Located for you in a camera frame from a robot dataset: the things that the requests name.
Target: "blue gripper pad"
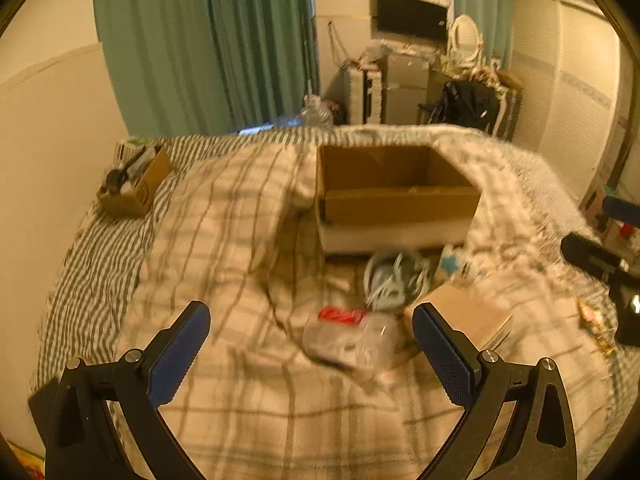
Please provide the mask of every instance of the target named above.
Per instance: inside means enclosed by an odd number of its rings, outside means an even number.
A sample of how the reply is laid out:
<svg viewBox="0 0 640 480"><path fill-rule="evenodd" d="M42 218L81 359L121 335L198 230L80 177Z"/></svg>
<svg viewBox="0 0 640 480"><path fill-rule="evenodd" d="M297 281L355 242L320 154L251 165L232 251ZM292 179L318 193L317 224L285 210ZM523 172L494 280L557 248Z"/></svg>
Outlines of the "blue gripper pad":
<svg viewBox="0 0 640 480"><path fill-rule="evenodd" d="M449 400L469 409L481 378L476 347L462 332L453 330L431 303L415 308L412 326Z"/></svg>
<svg viewBox="0 0 640 480"><path fill-rule="evenodd" d="M191 301L170 328L161 330L144 351L148 387L146 395L154 408L171 402L211 326L209 307Z"/></svg>

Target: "black bag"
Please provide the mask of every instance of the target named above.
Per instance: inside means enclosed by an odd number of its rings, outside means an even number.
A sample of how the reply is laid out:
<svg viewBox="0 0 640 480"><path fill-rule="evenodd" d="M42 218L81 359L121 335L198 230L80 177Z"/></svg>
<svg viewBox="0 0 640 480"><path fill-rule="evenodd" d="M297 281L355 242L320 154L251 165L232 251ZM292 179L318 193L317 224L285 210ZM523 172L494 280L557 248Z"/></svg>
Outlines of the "black bag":
<svg viewBox="0 0 640 480"><path fill-rule="evenodd" d="M442 89L430 124L456 124L491 132L500 104L495 92L478 81L450 81Z"/></svg>

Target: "blanket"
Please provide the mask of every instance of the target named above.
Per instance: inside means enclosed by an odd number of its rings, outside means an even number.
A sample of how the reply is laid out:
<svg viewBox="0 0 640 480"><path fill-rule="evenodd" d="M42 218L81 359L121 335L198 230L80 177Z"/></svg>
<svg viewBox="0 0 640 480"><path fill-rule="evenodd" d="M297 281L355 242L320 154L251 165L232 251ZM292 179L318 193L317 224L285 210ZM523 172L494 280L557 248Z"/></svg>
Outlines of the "blanket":
<svg viewBox="0 0 640 480"><path fill-rule="evenodd" d="M614 392L605 357L578 328L577 273L550 246L545 213L499 142L450 126L396 142L433 145L482 189L466 248L484 270L478 287L512 309L513 329L498 352L513 362L548 356L558 363L584 478ZM209 336L174 401L161 408L209 479L414 479L461 415L421 354L375 376L305 354L308 317L328 304L352 306L362 278L359 266L322 255L315 157L305 144L257 144L196 164L173 193L124 317L116 357L144 348L191 300L209 305ZM604 301L604 288L590 287ZM476 475L489 465L508 415ZM120 426L134 466L148 475Z"/></svg>

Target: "red object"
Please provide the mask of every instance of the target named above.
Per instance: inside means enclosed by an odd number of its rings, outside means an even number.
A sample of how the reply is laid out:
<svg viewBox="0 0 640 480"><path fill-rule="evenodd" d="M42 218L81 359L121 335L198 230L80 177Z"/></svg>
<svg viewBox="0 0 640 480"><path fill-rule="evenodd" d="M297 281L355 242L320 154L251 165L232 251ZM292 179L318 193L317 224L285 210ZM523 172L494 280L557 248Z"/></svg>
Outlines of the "red object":
<svg viewBox="0 0 640 480"><path fill-rule="evenodd" d="M625 240L629 240L629 237L631 236L631 233L633 231L634 231L634 227L632 225L624 224L620 228L620 237L624 238Z"/></svg>
<svg viewBox="0 0 640 480"><path fill-rule="evenodd" d="M341 310L332 306L327 306L318 313L318 319L342 323L346 325L358 326L367 315L366 310Z"/></svg>

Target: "plaid blanket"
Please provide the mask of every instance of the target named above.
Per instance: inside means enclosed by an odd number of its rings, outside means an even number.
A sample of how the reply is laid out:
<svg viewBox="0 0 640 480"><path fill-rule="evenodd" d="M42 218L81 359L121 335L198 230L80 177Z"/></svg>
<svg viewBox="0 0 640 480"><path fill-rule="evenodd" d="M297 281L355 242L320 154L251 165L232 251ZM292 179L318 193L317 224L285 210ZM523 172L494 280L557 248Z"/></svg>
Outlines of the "plaid blanket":
<svg viewBox="0 0 640 480"><path fill-rule="evenodd" d="M212 313L209 338L174 402L161 411L205 476L416 478L460 416L426 359L417 355L366 377L319 365L301 345L307 317L326 304L352 304L362 277L357 266L322 257L312 212L318 142L432 144L481 187L466 246L485 271L484 293L513 309L514 327L499 352L515 362L542 356L558 362L584 478L604 450L594 444L615 434L626 415L638 353L619 351L607 361L578 329L574 296L610 318L611 306L603 287L562 264L558 237L566 226L524 186L519 150L450 126L172 142L176 175L160 190L150 218L119 222L122 227L87 218L49 301L36 386L59 373L70 355L99 362L143 348L199 299ZM184 155L179 148L187 146ZM196 160L202 162L193 165ZM557 187L547 175L547 185ZM105 231L111 251L99 252ZM88 247L98 252L88 254ZM105 269L115 268L113 283L79 270L83 258L100 257L110 262ZM93 294L85 294L83 283ZM88 301L76 303L82 299ZM498 420L488 453L507 416ZM143 471L132 439L126 433L123 439ZM487 466L481 460L476 473Z"/></svg>

